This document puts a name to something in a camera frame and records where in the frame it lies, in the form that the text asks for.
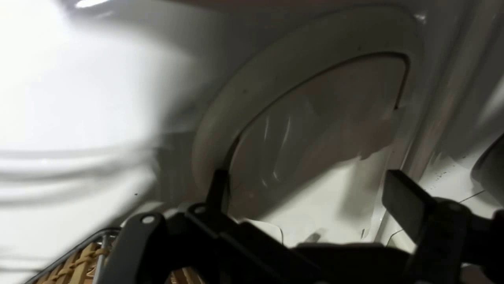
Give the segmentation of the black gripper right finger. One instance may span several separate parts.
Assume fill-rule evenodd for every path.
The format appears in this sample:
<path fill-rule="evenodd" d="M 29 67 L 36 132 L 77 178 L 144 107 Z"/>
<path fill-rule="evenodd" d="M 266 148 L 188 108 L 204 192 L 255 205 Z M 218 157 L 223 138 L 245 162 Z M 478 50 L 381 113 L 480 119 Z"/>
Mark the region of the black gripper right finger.
<path fill-rule="evenodd" d="M 415 244 L 404 282 L 458 284 L 470 211 L 429 195 L 401 170 L 385 172 L 382 205 Z"/>

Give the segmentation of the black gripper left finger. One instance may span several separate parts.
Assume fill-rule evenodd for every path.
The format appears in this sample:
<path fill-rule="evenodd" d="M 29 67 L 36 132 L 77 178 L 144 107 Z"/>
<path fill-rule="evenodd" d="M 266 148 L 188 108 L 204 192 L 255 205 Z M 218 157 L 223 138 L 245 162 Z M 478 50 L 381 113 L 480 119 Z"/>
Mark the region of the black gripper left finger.
<path fill-rule="evenodd" d="M 206 203 L 209 208 L 225 213 L 228 209 L 229 198 L 229 175 L 225 168 L 217 168 L 212 175 L 209 190 L 206 194 Z"/>

